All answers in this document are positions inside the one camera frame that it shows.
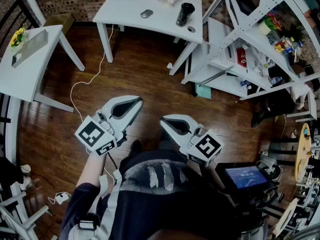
charger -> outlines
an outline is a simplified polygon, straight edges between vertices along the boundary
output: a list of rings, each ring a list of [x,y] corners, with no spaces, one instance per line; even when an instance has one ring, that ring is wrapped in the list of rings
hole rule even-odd
[[[59,205],[61,205],[64,201],[69,199],[69,196],[71,197],[71,195],[68,192],[58,192],[55,194],[54,199],[48,197],[48,200],[53,205],[56,203],[56,201]]]

black device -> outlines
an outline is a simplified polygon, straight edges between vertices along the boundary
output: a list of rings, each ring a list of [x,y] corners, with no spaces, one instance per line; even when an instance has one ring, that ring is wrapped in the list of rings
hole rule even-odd
[[[228,194],[235,204],[264,207],[278,196],[279,183],[269,179],[268,174],[254,162],[218,163],[215,168]],[[271,198],[268,194],[274,191]]]
[[[240,11],[249,16],[257,7],[251,0],[236,0]]]

screen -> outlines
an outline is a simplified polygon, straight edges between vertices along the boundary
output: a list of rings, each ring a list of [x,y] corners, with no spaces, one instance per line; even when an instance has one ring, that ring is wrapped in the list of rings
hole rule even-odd
[[[249,188],[268,182],[257,166],[225,169],[238,189]]]

bottle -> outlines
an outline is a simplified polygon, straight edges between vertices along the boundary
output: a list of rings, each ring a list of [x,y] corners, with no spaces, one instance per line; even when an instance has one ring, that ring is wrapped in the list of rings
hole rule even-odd
[[[186,25],[188,18],[195,11],[195,7],[192,3],[184,2],[181,5],[181,10],[179,12],[178,18],[176,19],[176,24],[179,27]]]
[[[282,77],[281,76],[276,76],[276,77],[271,79],[271,84],[275,85],[276,83],[279,83],[281,81],[282,81]]]

white desk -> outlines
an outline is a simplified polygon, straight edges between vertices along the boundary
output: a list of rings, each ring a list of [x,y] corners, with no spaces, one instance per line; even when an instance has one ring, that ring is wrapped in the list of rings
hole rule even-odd
[[[193,4],[195,11],[186,25],[179,27],[176,25],[176,20],[183,3]],[[142,18],[140,14],[146,9],[152,10],[153,14],[149,18]],[[175,74],[190,53],[203,41],[201,0],[177,0],[173,6],[159,0],[106,0],[93,18],[93,22],[97,24],[109,63],[112,63],[114,58],[105,24],[151,30],[190,41],[170,69],[170,75]],[[188,26],[195,28],[195,32],[191,33],[187,29]]]
[[[27,102],[38,101],[58,109],[73,112],[73,107],[40,94],[40,84],[50,57],[58,42],[60,42],[66,53],[81,71],[85,70],[85,66],[81,63],[65,35],[62,33],[62,25],[39,27],[28,30],[28,39],[30,40],[43,29],[48,32],[48,43],[25,59],[16,68],[12,67],[12,48],[8,45],[0,62],[0,93]]]

